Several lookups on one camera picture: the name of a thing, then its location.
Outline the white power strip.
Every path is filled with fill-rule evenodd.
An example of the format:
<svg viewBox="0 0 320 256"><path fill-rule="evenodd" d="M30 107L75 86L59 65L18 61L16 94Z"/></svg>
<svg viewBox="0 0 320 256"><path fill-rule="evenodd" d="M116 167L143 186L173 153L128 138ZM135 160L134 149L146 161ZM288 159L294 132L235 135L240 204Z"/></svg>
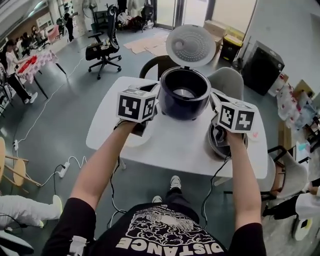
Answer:
<svg viewBox="0 0 320 256"><path fill-rule="evenodd" d="M58 174L61 179L65 176L65 174L66 174L69 166L70 166L70 163L69 163L68 161L66 161L66 162L62 165L62 168L61 168L61 170L60 170L60 172L59 172L59 174Z"/></svg>

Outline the dark grey pot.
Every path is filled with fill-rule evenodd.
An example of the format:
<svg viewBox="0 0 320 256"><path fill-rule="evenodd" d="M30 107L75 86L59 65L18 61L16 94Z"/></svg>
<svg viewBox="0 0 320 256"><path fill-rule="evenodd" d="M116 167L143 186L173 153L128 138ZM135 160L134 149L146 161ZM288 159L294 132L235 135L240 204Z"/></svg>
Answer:
<svg viewBox="0 0 320 256"><path fill-rule="evenodd" d="M217 141L218 135L220 135L222 139L221 142ZM225 159L231 156L230 145L227 141L227 133L224 128L217 125L213 125L211 123L207 131L207 139L213 152L221 159Z"/></svg>

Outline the person's black printed t-shirt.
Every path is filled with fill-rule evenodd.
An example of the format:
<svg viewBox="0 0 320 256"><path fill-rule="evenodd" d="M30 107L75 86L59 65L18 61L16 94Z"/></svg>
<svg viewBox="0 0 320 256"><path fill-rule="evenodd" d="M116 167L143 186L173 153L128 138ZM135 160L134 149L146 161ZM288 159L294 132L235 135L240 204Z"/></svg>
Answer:
<svg viewBox="0 0 320 256"><path fill-rule="evenodd" d="M260 223L240 227L226 248L193 210L174 203L136 205L98 239L95 228L94 209L68 199L41 256L74 256L73 238L84 239L82 256L267 256Z"/></svg>

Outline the grey shell chair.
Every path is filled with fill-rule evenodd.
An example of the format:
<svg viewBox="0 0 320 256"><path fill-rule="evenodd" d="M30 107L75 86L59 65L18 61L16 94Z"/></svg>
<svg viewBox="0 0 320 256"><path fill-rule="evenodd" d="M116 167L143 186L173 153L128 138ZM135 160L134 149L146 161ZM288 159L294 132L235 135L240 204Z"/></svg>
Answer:
<svg viewBox="0 0 320 256"><path fill-rule="evenodd" d="M244 99L244 80L233 68L221 67L207 78L212 88L226 96L241 101Z"/></svg>
<svg viewBox="0 0 320 256"><path fill-rule="evenodd" d="M309 172L281 145L267 150L267 174L258 179L262 201L285 200L301 193Z"/></svg>

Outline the black bin yellow lid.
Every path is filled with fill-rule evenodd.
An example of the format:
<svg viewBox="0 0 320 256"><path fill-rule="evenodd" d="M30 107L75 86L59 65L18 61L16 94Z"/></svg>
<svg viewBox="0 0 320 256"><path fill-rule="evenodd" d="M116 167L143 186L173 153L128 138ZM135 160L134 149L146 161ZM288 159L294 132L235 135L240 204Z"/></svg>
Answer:
<svg viewBox="0 0 320 256"><path fill-rule="evenodd" d="M232 63L243 46L245 34L233 27L225 31L220 58Z"/></svg>

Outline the black office chair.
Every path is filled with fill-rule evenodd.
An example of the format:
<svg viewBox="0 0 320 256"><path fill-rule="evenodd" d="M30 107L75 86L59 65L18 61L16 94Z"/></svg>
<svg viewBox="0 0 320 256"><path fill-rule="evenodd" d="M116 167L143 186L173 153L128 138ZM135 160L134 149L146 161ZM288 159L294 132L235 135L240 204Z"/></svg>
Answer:
<svg viewBox="0 0 320 256"><path fill-rule="evenodd" d="M86 47L85 59L87 61L92 61L94 59L99 60L99 62L91 65L88 68L88 72L90 73L92 71L92 68L100 66L100 69L97 73L97 80L101 79L101 72L105 65L112 65L117 67L118 72L122 70L120 65L112 62L112 60L114 59L118 59L120 61L122 59L122 56L116 55L114 57L110 57L111 54L116 54L120 49L116 29L117 12L118 8L114 4L110 5L107 9L107 42L105 40L100 39L100 36L103 34L102 32L97 32L88 37L95 38L96 42Z"/></svg>

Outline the person's right shoe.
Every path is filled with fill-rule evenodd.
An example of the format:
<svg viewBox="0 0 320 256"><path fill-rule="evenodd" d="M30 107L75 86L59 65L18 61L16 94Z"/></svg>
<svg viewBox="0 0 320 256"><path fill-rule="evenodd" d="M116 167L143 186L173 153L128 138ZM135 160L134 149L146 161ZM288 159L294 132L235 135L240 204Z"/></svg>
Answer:
<svg viewBox="0 0 320 256"><path fill-rule="evenodd" d="M181 190L181 188L182 188L182 184L181 184L180 177L177 175L172 176L170 180L170 190L176 190L176 189Z"/></svg>

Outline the black box appliance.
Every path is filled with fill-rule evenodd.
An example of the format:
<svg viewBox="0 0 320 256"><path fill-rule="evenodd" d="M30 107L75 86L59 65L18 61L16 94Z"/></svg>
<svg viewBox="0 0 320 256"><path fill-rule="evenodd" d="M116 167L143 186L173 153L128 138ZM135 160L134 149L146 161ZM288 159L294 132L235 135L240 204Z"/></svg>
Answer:
<svg viewBox="0 0 320 256"><path fill-rule="evenodd" d="M285 63L278 53L256 41L241 71L244 85L264 96L284 67Z"/></svg>

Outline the white perforated steamer tray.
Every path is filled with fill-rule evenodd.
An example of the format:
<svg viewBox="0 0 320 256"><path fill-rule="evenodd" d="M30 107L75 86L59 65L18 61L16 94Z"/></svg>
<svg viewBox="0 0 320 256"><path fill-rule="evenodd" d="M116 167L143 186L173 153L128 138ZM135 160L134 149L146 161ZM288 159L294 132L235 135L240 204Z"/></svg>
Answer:
<svg viewBox="0 0 320 256"><path fill-rule="evenodd" d="M153 129L154 126L151 122L137 123L128 136L125 146L133 148L143 145L150 139Z"/></svg>

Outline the round wooden side table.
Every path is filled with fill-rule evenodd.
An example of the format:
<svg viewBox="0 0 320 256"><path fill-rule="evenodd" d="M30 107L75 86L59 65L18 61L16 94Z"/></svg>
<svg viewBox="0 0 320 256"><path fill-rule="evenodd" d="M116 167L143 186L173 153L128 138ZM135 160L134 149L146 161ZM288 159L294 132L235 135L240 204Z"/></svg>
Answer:
<svg viewBox="0 0 320 256"><path fill-rule="evenodd" d="M9 165L7 165L6 159L13 160L14 167L10 167ZM31 182L40 187L41 184L39 182L27 177L26 163L28 162L29 161L27 159L6 155L5 140L0 136L0 183L3 179L5 179L17 188L22 189L27 194L29 192L23 188L25 181ZM12 179L5 175L5 169L9 170L12 173Z"/></svg>

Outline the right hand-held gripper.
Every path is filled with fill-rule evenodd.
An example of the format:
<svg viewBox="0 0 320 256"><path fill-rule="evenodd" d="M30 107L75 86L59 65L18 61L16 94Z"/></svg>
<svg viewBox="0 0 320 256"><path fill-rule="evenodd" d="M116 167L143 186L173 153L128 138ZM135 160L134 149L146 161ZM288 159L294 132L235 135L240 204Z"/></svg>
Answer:
<svg viewBox="0 0 320 256"><path fill-rule="evenodd" d="M244 101L227 100L227 96L212 91L209 103L213 112L217 113L211 120L213 140L217 147L227 147L227 132L245 134L253 129L256 106Z"/></svg>

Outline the clothes rack with garments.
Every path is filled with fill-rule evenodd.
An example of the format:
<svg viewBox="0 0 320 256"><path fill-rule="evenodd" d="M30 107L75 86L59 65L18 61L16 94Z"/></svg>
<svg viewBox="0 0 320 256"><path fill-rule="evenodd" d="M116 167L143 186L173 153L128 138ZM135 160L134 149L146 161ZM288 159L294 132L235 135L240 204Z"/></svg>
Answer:
<svg viewBox="0 0 320 256"><path fill-rule="evenodd" d="M117 0L117 28L145 31L154 27L154 0Z"/></svg>

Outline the dark rice cooker white lid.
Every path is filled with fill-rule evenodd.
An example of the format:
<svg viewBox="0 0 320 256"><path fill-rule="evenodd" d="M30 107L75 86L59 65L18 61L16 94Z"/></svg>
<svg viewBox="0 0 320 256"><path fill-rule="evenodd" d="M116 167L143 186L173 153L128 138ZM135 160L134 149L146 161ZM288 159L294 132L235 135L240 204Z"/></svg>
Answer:
<svg viewBox="0 0 320 256"><path fill-rule="evenodd" d="M173 119L193 121L206 109L212 88L208 78L196 68L214 58L216 43L205 28L185 24L169 33L165 48L176 66L160 77L160 109Z"/></svg>

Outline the brown cardboard box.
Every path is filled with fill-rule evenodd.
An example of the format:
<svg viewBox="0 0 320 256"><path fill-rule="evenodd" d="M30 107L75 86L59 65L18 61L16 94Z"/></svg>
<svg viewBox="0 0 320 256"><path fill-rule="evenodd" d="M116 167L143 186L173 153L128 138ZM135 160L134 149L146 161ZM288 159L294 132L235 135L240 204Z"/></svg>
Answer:
<svg viewBox="0 0 320 256"><path fill-rule="evenodd" d="M215 42L215 52L218 53L223 43L223 37L212 35L212 38Z"/></svg>
<svg viewBox="0 0 320 256"><path fill-rule="evenodd" d="M203 27L212 35L223 38L226 34L227 26L215 20L206 20Z"/></svg>

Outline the pink checkered cloth table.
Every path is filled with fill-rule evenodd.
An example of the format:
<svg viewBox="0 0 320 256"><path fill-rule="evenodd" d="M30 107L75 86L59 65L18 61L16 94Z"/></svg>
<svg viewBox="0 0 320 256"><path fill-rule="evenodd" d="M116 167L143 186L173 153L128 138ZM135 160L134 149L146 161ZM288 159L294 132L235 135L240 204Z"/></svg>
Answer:
<svg viewBox="0 0 320 256"><path fill-rule="evenodd" d="M62 66L59 63L58 57L56 56L56 54L48 49L48 50L42 50L39 53L35 54L37 56L37 61L35 64L33 64L32 66L30 66L27 70L25 70L23 73L17 73L16 74L18 76L18 78L26 80L27 82L29 82L30 84L32 84L33 82L35 82L35 84L37 85L37 87L40 89L40 91L42 92L42 94L45 96L45 98L48 100L49 97L46 94L46 92L44 91L44 89L42 88L42 86L40 85L40 83L37 80L36 74L41 72L42 67L44 67L46 64L48 63L53 63L55 64L61 71L62 73L67 77L67 73L65 72L65 70L62 68Z"/></svg>

